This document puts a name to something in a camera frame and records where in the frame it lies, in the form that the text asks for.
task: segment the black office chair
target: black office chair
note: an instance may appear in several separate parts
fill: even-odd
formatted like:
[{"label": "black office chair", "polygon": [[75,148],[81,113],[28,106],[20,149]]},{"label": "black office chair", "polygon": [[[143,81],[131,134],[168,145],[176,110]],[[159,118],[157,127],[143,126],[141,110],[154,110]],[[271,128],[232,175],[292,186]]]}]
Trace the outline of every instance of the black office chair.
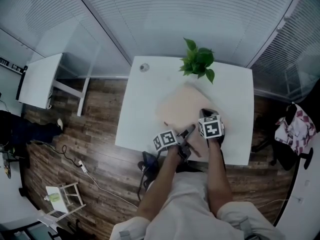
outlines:
[{"label": "black office chair", "polygon": [[48,234],[53,240],[57,237],[60,237],[62,240],[90,240],[96,238],[95,234],[88,234],[83,229],[81,229],[79,227],[79,223],[80,220],[77,219],[75,221],[75,229],[71,226],[70,222],[67,223],[68,227],[73,232],[73,234],[69,233],[61,227],[56,228],[57,234],[52,235],[50,232],[48,232]]},{"label": "black office chair", "polygon": [[[317,133],[320,131],[320,111],[317,109],[318,106],[315,105],[315,103],[319,103],[319,95],[320,80],[316,82],[312,91],[304,98],[304,100],[297,103],[297,105],[299,105],[304,110],[304,112],[306,112],[306,114],[311,118]],[[286,111],[280,111],[278,119],[285,117],[287,124],[290,125],[296,114],[296,111],[297,107],[292,104],[287,108]],[[257,121],[268,120],[260,117],[257,118]],[[282,167],[288,171],[295,165],[298,159],[298,155],[291,149],[290,146],[275,140],[275,131],[279,127],[278,125],[275,125],[275,123],[276,122],[265,123],[265,125],[271,126],[271,128],[267,129],[268,137],[258,145],[252,146],[251,151],[253,153],[257,153],[260,150],[266,148],[267,146],[272,145],[273,160],[270,162],[270,164],[274,166],[278,160]],[[299,156],[303,159],[306,159],[304,163],[304,168],[307,169],[313,156],[313,149],[311,148],[309,154],[301,153]]]}]

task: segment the white cloth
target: white cloth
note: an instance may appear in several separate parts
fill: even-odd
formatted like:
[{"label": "white cloth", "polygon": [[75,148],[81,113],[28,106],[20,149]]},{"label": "white cloth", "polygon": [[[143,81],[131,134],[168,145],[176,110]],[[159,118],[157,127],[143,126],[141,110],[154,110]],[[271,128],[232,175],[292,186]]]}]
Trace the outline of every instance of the white cloth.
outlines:
[{"label": "white cloth", "polygon": [[[242,222],[251,232],[244,232]],[[221,207],[217,218],[207,202],[207,175],[181,172],[174,176],[172,190],[153,221],[134,217],[114,226],[111,240],[244,240],[252,234],[262,240],[283,240],[249,202],[230,202]]]},{"label": "white cloth", "polygon": [[274,133],[274,139],[289,145],[297,155],[300,155],[309,141],[317,134],[317,131],[306,112],[297,104],[294,105],[296,106],[296,112],[291,124],[287,124],[285,117],[280,118],[275,123],[279,127]]}]

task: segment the green leaf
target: green leaf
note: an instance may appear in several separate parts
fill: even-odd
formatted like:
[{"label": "green leaf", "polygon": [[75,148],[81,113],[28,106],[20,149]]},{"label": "green leaf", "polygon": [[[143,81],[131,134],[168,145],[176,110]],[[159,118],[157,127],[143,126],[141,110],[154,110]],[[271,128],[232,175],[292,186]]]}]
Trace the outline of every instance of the green leaf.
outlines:
[{"label": "green leaf", "polygon": [[186,50],[186,55],[190,62],[193,62],[196,58],[196,53],[193,50]]},{"label": "green leaf", "polygon": [[185,71],[186,70],[186,66],[181,66],[179,71]]},{"label": "green leaf", "polygon": [[191,39],[186,39],[186,38],[183,38],[183,39],[185,40],[186,45],[191,51],[193,51],[197,47],[195,41]]},{"label": "green leaf", "polygon": [[211,82],[211,84],[213,84],[214,79],[215,79],[215,72],[212,69],[207,69],[205,71],[205,75],[206,77],[209,79],[209,81]]},{"label": "green leaf", "polygon": [[201,73],[199,73],[199,74],[198,74],[198,79],[201,78],[201,77],[203,77],[205,74],[206,74],[206,72],[201,72]]},{"label": "green leaf", "polygon": [[199,68],[198,68],[198,71],[199,73],[206,73],[206,64],[205,63],[200,63],[199,64]]},{"label": "green leaf", "polygon": [[213,51],[210,50],[210,49],[208,49],[208,48],[200,48],[200,49],[198,50],[198,52],[199,52],[200,54],[212,54],[212,53],[213,53]]},{"label": "green leaf", "polygon": [[199,63],[204,63],[209,67],[214,62],[214,55],[212,53],[199,53],[196,56],[196,61]]},{"label": "green leaf", "polygon": [[183,75],[184,76],[189,76],[192,73],[192,71],[184,71]]},{"label": "green leaf", "polygon": [[199,73],[198,69],[199,69],[200,64],[192,63],[191,66],[192,66],[193,72],[198,74]]},{"label": "green leaf", "polygon": [[194,70],[190,63],[185,65],[184,68],[185,68],[184,71],[187,71],[187,72],[190,72],[190,73],[192,73],[192,71]]},{"label": "green leaf", "polygon": [[188,58],[181,58],[180,61],[183,61],[183,63],[189,63],[189,59]]}]

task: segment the floor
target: floor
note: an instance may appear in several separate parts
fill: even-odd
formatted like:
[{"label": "floor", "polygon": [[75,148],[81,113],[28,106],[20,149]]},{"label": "floor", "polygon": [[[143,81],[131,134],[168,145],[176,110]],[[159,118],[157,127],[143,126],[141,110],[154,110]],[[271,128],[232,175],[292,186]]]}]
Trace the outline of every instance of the floor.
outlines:
[{"label": "floor", "polygon": [[[81,90],[83,81],[69,80],[66,84]],[[65,130],[53,141],[56,150],[60,151],[66,145],[66,155],[75,161],[83,160],[89,174],[102,188],[138,205],[136,192],[141,172],[137,163],[142,158],[141,153],[114,145],[126,85],[126,80],[91,80],[81,117],[77,116],[78,99],[60,90],[54,91],[50,110],[27,106],[25,116],[40,124],[62,118]],[[272,115],[283,106],[277,101],[255,96],[255,118]],[[264,131],[255,124],[252,145],[264,137]],[[75,223],[79,219],[85,231],[102,240],[109,239],[114,224],[134,216],[134,206],[98,189],[81,168],[76,168],[63,155],[35,144],[30,144],[28,151],[30,169],[24,173],[25,184],[31,199],[45,212],[52,210],[51,204],[44,200],[46,186],[79,182],[79,192],[87,206],[61,220],[61,225],[65,226],[68,221]],[[286,198],[294,172],[283,170],[279,164],[270,166],[271,159],[272,151],[266,148],[252,153],[248,166],[227,165],[226,172],[236,201],[250,201],[259,207]],[[195,165],[207,169],[205,163]],[[273,223],[282,203],[276,201],[259,210]]]}]

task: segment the shoe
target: shoe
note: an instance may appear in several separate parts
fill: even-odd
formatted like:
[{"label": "shoe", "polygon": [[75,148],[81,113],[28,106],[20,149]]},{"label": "shoe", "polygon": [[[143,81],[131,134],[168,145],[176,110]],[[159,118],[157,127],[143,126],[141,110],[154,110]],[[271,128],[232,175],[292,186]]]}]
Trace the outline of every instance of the shoe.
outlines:
[{"label": "shoe", "polygon": [[62,120],[59,118],[56,124],[61,128],[61,131],[64,131],[64,123]]}]

